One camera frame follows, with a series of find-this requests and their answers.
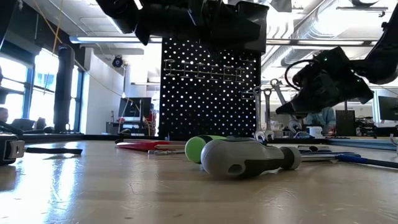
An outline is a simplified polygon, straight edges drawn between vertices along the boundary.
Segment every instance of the combination wrench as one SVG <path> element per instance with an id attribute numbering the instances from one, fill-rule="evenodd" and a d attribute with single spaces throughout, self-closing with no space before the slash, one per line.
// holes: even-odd
<path id="1" fill-rule="evenodd" d="M 266 135 L 262 131 L 261 128 L 261 89 L 259 86 L 254 87 L 253 89 L 254 102 L 256 103 L 256 132 L 254 133 L 254 138 L 259 141 L 264 142 L 266 140 Z"/>
<path id="2" fill-rule="evenodd" d="M 272 89 L 266 88 L 262 91 L 264 93 L 264 96 L 266 98 L 266 124 L 267 128 L 266 131 L 264 132 L 264 135 L 266 136 L 266 140 L 268 140 L 268 137 L 271 136 L 271 139 L 274 140 L 274 132 L 271 130 L 271 106 L 270 106 L 270 100 L 269 97 L 271 96 Z"/>
<path id="3" fill-rule="evenodd" d="M 282 103 L 282 105 L 286 104 L 285 98 L 280 90 L 280 86 L 282 84 L 282 82 L 278 79 L 273 79 L 271 80 L 271 86 L 273 87 L 273 89 L 276 91 L 276 94 L 279 97 L 280 102 Z M 289 115 L 289 125 L 288 128 L 291 132 L 296 133 L 296 129 L 301 129 L 301 124 L 300 122 L 297 120 L 297 118 L 294 115 Z"/>

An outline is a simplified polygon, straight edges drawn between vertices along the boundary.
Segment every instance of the security camera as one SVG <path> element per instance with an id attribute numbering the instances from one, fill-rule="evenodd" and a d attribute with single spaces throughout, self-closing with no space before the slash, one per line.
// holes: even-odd
<path id="1" fill-rule="evenodd" d="M 121 55 L 117 55 L 114 57 L 113 62 L 112 62 L 113 67 L 115 68 L 120 68 L 123 66 L 123 59 Z"/>

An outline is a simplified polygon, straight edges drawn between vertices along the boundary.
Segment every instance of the red tool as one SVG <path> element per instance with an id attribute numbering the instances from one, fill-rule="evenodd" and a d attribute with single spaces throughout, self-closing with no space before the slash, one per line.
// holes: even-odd
<path id="1" fill-rule="evenodd" d="M 174 149 L 174 146 L 183 146 L 180 142 L 172 142 L 172 141 L 129 141 L 129 142 L 120 142 L 116 144 L 118 148 L 121 149 L 132 149 L 138 151 L 148 151 L 148 150 L 162 150 L 169 151 Z"/>

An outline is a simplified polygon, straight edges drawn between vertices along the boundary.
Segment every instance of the table surface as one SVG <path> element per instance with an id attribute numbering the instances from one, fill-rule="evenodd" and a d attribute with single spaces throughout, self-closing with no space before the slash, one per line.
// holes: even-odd
<path id="1" fill-rule="evenodd" d="M 184 155 L 150 156 L 111 141 L 43 144 L 81 156 L 26 154 L 0 167 L 0 223 L 398 223 L 398 172 L 312 162 L 220 181 Z M 393 151 L 330 146 L 398 161 Z"/>

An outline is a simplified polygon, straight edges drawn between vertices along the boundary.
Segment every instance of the pegboard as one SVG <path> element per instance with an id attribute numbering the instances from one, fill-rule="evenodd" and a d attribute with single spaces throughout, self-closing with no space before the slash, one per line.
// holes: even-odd
<path id="1" fill-rule="evenodd" d="M 163 39 L 159 136 L 252 137 L 256 105 L 246 92 L 260 80 L 260 53 L 210 53 L 196 42 Z"/>

